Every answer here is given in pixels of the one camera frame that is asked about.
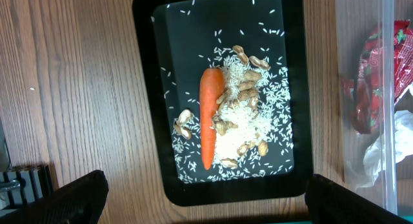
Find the peanut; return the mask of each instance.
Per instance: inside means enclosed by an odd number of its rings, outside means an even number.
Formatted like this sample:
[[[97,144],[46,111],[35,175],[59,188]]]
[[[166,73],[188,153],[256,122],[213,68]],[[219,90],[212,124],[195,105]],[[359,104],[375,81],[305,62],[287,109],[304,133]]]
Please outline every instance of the peanut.
[[[174,124],[174,129],[178,135],[182,134],[181,127],[179,127],[179,125]]]
[[[260,64],[260,68],[264,69],[264,70],[270,70],[271,66],[264,60],[261,60],[261,64]]]
[[[182,113],[179,115],[178,120],[176,121],[176,124],[182,127],[185,125],[192,117],[191,111],[189,109],[186,109],[182,111]]]
[[[215,123],[215,129],[217,130],[220,136],[224,136],[228,130],[228,124],[225,123],[224,121],[217,121]]]
[[[254,66],[258,66],[260,67],[261,65],[261,60],[259,60],[257,57],[255,56],[250,56],[250,61]]]
[[[242,82],[238,85],[238,89],[239,91],[248,90],[248,89],[253,88],[255,84],[256,84],[255,81]]]
[[[231,169],[236,169],[238,167],[238,162],[234,159],[221,159],[221,164],[224,167],[228,167]]]
[[[268,144],[264,140],[260,141],[258,144],[258,154],[260,156],[265,156],[267,152],[268,152]]]
[[[233,46],[232,49],[237,53],[238,58],[243,62],[244,65],[247,65],[249,62],[248,56],[244,53],[244,48],[242,46]]]
[[[249,70],[248,72],[245,72],[244,78],[245,78],[246,80],[249,80],[249,81],[258,81],[258,80],[260,80],[260,79],[262,78],[262,75],[261,75],[261,73],[259,73],[259,72],[255,72],[255,71],[253,71],[253,70]]]
[[[256,89],[249,89],[249,90],[241,91],[238,94],[238,99],[240,101],[246,101],[250,99],[251,97],[256,97],[256,96],[258,96],[258,91]]]
[[[237,149],[237,153],[238,153],[238,156],[243,156],[243,155],[245,155],[245,153],[247,153],[247,151],[248,151],[248,147],[249,147],[249,145],[247,145],[247,144],[242,144],[238,149]]]
[[[258,97],[252,97],[248,102],[248,107],[250,107],[252,110],[255,110],[258,106],[258,101]]]

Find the pile of rice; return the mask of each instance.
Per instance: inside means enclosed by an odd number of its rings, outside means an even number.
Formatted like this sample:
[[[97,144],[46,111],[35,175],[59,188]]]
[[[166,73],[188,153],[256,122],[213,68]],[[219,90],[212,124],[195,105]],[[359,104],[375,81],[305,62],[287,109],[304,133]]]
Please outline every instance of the pile of rice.
[[[224,65],[221,68],[226,88],[230,89],[231,95],[228,100],[237,99],[239,94],[238,85],[245,81],[244,74],[249,70],[268,74],[268,71],[260,68],[252,68],[251,64],[244,65],[236,54],[224,58]],[[255,88],[268,85],[268,75],[264,75],[257,81]],[[272,114],[262,112],[259,105],[259,114],[253,118],[252,109],[247,106],[247,101],[240,101],[238,106],[229,107],[225,104],[219,115],[223,121],[231,121],[238,125],[238,128],[230,128],[224,136],[217,133],[216,148],[213,164],[220,163],[221,159],[239,159],[237,149],[244,143],[255,142],[258,144],[261,140],[268,141],[267,135],[272,129]]]

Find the black tray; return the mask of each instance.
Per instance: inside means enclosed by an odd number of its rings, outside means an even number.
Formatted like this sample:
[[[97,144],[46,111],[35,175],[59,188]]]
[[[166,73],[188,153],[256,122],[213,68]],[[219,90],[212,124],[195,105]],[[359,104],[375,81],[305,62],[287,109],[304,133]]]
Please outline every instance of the black tray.
[[[184,184],[178,179],[168,107],[164,99],[165,77],[161,77],[158,63],[158,54],[165,62],[172,53],[168,41],[165,41],[165,47],[156,49],[151,20],[159,5],[180,1],[188,0],[134,0],[132,7],[166,196],[177,205],[188,206],[291,197],[304,193],[306,181],[312,175],[312,150],[302,0],[281,0],[289,68],[294,168],[282,175],[196,184]],[[172,74],[177,73],[172,66],[169,69]]]

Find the wood grain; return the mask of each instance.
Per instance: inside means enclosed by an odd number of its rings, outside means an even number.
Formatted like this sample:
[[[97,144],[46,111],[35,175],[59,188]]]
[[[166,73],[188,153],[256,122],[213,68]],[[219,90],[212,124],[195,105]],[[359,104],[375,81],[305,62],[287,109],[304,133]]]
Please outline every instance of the wood grain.
[[[334,0],[304,4],[314,168],[343,184]],[[0,0],[0,116],[13,165],[52,165],[56,187],[104,170],[100,223],[305,218],[303,196],[188,208],[167,200],[131,6]]]

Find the clear plastic container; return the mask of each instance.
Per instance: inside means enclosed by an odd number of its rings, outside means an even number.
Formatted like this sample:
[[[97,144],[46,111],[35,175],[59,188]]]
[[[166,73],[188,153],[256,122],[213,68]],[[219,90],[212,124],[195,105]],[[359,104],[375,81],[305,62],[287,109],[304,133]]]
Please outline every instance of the clear plastic container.
[[[394,23],[411,19],[412,5],[413,0],[336,0],[345,182],[357,194],[402,215],[413,213],[413,159],[396,165],[394,112],[412,112],[413,99],[407,92],[395,107]],[[369,160],[366,149],[377,139]],[[369,176],[372,168],[377,179]]]

